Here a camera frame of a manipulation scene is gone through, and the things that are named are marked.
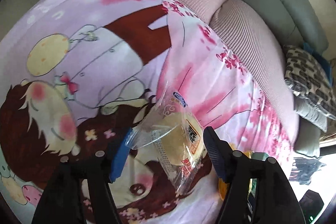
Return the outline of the clear round pastry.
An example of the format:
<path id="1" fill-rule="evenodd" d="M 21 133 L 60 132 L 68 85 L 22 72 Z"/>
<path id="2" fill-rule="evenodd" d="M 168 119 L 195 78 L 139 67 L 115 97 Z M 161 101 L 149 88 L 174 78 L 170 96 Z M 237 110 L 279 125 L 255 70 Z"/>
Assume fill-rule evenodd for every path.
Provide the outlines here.
<path id="1" fill-rule="evenodd" d="M 177 89 L 165 85 L 150 112 L 127 138 L 140 149 L 152 145 L 177 195 L 185 195 L 206 153 L 203 128 Z"/>

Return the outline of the yellow orange candy wrapper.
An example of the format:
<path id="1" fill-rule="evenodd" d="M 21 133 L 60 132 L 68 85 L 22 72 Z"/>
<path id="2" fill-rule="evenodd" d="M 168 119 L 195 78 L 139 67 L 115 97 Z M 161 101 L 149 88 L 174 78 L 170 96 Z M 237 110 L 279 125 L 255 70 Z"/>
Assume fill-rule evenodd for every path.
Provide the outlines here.
<path id="1" fill-rule="evenodd" d="M 252 158 L 252 151 L 244 151 L 244 155 L 246 155 L 249 159 Z M 228 192 L 228 187 L 229 184 L 226 184 L 221 178 L 218 179 L 218 191 L 219 191 L 219 196 L 222 201 L 224 201 L 226 194 Z M 248 194 L 252 191 L 252 179 L 249 180 L 249 189 L 248 189 Z"/>

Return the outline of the grey pillow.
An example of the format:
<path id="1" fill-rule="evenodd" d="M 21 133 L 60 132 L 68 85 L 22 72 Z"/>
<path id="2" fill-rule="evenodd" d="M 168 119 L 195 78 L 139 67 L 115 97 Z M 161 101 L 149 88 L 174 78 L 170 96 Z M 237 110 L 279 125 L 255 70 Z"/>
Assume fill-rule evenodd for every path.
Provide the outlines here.
<path id="1" fill-rule="evenodd" d="M 294 98 L 294 111 L 300 117 L 314 124 L 323 132 L 327 132 L 327 117 L 310 106 L 304 99 L 298 97 Z"/>

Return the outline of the black patterned cream pillow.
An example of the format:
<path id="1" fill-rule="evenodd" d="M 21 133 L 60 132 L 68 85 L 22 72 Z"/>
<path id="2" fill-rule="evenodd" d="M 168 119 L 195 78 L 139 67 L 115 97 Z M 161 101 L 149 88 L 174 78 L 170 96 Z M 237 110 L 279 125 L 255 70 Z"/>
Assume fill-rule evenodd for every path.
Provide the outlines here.
<path id="1" fill-rule="evenodd" d="M 335 120 L 335 94 L 318 61 L 297 46 L 283 46 L 286 57 L 284 80 L 292 93 L 327 118 Z"/>

